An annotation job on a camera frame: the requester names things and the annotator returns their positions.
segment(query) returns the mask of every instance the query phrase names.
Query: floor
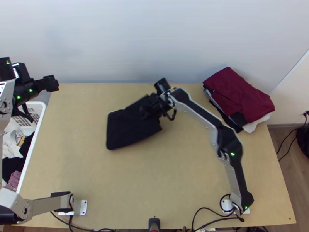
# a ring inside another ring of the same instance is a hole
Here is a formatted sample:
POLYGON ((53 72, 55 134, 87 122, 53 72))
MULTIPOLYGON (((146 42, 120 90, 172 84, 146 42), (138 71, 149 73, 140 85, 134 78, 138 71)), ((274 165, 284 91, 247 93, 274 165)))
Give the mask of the floor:
MULTIPOLYGON (((275 150, 286 135, 294 128, 269 128, 275 150)), ((278 157, 288 150, 291 141, 295 138, 293 132, 282 145, 278 157)), ((309 231, 309 159, 301 152, 295 141, 289 154, 280 161, 282 173, 292 202, 297 224, 267 226, 269 232, 307 232, 309 231)), ((145 230, 130 230, 130 232, 146 232, 145 230)), ((4 232, 70 232, 68 229, 49 229, 34 227, 5 226, 4 232)))

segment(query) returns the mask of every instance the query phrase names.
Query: red cloth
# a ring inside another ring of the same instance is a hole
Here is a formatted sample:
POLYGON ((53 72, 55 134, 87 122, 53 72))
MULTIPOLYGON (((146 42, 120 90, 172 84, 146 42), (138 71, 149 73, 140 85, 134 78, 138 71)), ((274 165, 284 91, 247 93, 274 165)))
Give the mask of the red cloth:
POLYGON ((230 67, 215 73, 203 84, 214 90, 211 96, 227 116, 240 112, 252 123, 275 111, 269 95, 252 87, 230 67))

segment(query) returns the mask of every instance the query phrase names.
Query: white laundry basket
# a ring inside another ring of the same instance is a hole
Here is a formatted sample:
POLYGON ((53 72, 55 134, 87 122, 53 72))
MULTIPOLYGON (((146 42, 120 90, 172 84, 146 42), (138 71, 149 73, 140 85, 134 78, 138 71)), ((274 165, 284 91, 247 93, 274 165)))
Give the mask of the white laundry basket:
POLYGON ((28 119, 25 119, 24 117, 21 117, 21 116, 11 117, 9 124, 5 128, 5 132, 10 132, 15 129, 20 129, 25 136, 29 136, 33 132, 35 132, 33 135, 33 138, 32 138, 32 141, 29 147, 29 151, 27 154, 27 158, 25 161, 25 165, 22 170, 22 174, 21 174, 21 177, 18 183, 18 187, 16 190, 17 193, 20 192, 22 182, 24 180, 25 173, 27 171, 28 164, 31 158, 31 154, 34 148, 34 144, 36 142, 37 132, 40 129, 41 122, 42 122, 42 119, 43 119, 43 116, 46 110, 46 105, 43 102, 27 102, 26 105, 28 107, 29 113, 31 113, 31 116, 34 119, 34 122, 31 123, 29 122, 28 119))

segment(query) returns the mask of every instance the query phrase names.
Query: light wood tabletop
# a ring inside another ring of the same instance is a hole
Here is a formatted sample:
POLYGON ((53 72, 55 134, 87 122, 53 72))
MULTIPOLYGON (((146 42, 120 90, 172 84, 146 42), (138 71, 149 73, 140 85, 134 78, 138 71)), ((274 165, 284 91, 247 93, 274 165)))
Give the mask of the light wood tabletop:
MULTIPOLYGON (((220 117, 202 85, 171 85, 185 88, 194 101, 220 117)), ((178 112, 172 122, 161 118, 163 130, 147 140, 106 149, 108 113, 155 92, 152 84, 61 84, 59 88, 43 118, 20 191, 23 198, 71 191, 88 201, 86 215, 74 217, 73 223, 92 229, 147 229, 148 219, 154 216, 163 229, 190 228, 200 207, 222 213, 219 200, 230 193, 224 165, 209 143, 208 131, 186 113, 178 112)), ((245 222, 228 220, 213 227, 296 223, 266 124, 238 136, 247 187, 255 201, 251 213, 242 215, 245 222)), ((201 211, 195 228, 218 218, 201 211)), ((24 226, 67 228, 50 213, 35 216, 24 226)))

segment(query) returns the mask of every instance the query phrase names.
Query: stack of folded clothes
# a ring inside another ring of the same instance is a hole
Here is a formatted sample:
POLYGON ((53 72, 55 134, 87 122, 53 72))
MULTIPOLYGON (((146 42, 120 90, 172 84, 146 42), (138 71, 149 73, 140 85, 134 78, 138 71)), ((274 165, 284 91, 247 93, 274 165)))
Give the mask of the stack of folded clothes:
POLYGON ((204 82, 204 92, 224 121, 237 133, 252 133, 257 124, 270 118, 275 106, 269 95, 252 87, 230 67, 204 82))

